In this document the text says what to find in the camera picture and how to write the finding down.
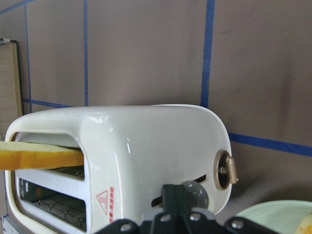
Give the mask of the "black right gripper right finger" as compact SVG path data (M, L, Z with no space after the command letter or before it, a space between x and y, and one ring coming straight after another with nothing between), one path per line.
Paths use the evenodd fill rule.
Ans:
M219 225L208 211L209 197L200 184L175 185L178 234L217 234Z

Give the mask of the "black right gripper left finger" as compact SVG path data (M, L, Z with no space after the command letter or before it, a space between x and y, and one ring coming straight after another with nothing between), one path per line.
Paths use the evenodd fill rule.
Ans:
M152 208L143 215L141 234L176 234L178 231L178 190L181 185L164 185L161 190L163 207Z

